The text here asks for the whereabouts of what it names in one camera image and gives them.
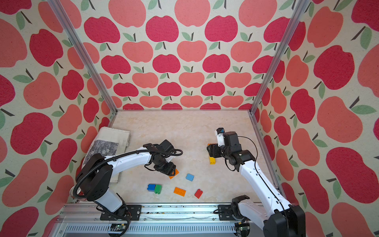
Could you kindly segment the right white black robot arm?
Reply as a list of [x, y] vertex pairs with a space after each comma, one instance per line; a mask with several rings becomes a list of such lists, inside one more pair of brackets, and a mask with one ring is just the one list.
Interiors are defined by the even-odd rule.
[[246, 195], [232, 200], [233, 215], [237, 220], [248, 219], [262, 229], [266, 237], [306, 236], [306, 215], [298, 205], [292, 205], [267, 179], [261, 171], [257, 159], [244, 150], [236, 132], [226, 132], [223, 128], [215, 131], [216, 144], [209, 144], [210, 157], [224, 158], [234, 166], [252, 186], [262, 207], [252, 202]]

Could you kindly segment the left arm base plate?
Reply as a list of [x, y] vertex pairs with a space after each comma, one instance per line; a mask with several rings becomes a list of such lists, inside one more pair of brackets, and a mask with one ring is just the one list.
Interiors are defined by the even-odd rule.
[[141, 215], [141, 205], [123, 204], [112, 215], [101, 211], [100, 220], [102, 221], [124, 221], [124, 219], [117, 218], [117, 216], [128, 219], [129, 221], [138, 221]]

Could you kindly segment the light blue lego brick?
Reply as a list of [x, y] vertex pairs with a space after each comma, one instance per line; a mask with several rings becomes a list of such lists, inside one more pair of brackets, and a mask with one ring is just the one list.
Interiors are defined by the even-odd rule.
[[189, 173], [188, 173], [188, 174], [186, 175], [186, 179], [187, 179], [188, 181], [191, 181], [191, 182], [192, 182], [192, 181], [194, 180], [194, 176], [193, 176], [192, 174], [189, 174]]

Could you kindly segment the yellow square lego brick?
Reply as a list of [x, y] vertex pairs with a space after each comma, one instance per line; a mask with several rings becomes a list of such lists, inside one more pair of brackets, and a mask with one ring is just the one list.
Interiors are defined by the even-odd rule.
[[209, 162], [210, 162], [211, 165], [215, 165], [216, 164], [216, 159], [213, 158], [213, 157], [210, 157], [209, 158]]

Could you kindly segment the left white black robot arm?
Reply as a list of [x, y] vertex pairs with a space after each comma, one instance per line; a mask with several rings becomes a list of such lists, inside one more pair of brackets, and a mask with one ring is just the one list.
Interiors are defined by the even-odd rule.
[[183, 151], [174, 148], [168, 140], [160, 144], [148, 143], [137, 150], [120, 155], [94, 154], [76, 176], [76, 185], [71, 191], [72, 196], [75, 199], [85, 199], [96, 203], [103, 212], [116, 214], [122, 210], [125, 202], [109, 188], [113, 175], [136, 166], [153, 164], [152, 171], [173, 177], [176, 174], [176, 166], [170, 158], [182, 154]]

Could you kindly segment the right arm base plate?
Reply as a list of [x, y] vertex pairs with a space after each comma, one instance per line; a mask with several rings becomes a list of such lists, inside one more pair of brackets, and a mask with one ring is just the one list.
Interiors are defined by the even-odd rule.
[[246, 220], [251, 220], [251, 217], [258, 216], [260, 214], [257, 210], [247, 209], [246, 216], [243, 215], [238, 209], [238, 205], [234, 204], [219, 204], [214, 214], [218, 214], [220, 221], [236, 221], [244, 222]]

